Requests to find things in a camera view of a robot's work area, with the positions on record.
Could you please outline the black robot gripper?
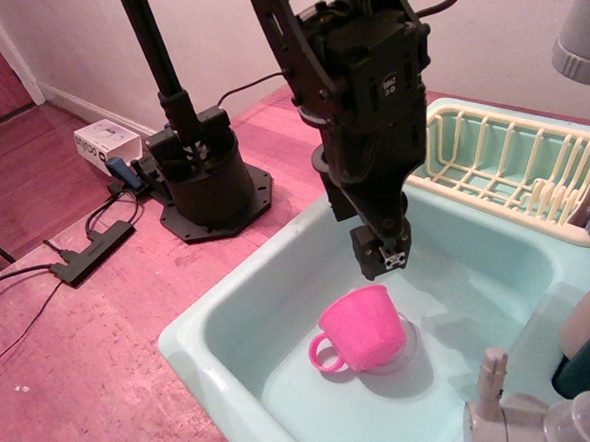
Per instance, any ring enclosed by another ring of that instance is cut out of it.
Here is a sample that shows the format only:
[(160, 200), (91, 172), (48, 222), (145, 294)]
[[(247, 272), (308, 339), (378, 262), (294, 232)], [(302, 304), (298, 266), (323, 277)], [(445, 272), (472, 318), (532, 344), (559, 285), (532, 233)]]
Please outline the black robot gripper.
[(361, 273), (373, 281), (404, 269), (412, 228), (402, 185), (426, 152), (430, 28), (404, 0), (319, 1), (288, 20), (288, 82), (322, 139), (313, 166), (339, 219), (366, 225), (349, 232)]

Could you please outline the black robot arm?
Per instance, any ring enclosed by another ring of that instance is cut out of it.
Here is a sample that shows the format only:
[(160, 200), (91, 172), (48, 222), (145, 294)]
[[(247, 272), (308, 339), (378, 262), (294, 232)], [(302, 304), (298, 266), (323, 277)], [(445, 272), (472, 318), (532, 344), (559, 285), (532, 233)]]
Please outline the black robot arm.
[(276, 66), (319, 144), (311, 167), (337, 221), (358, 218), (367, 279), (408, 264), (404, 184), (427, 152), (430, 27), (408, 0), (119, 0), (143, 53), (137, 77), (162, 109), (145, 155), (121, 174), (162, 203), (189, 244), (238, 236), (271, 206), (272, 176), (247, 163), (220, 98)]

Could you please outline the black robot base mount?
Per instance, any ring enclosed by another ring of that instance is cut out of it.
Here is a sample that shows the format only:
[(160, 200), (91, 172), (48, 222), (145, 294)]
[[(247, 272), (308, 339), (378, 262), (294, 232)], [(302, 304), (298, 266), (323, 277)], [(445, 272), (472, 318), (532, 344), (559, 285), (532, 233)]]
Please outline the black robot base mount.
[(146, 154), (131, 162), (163, 205), (162, 226), (188, 244), (238, 236), (270, 209), (272, 196), (273, 178), (244, 162), (227, 112), (213, 106), (197, 117), (198, 160), (165, 127), (146, 140)]

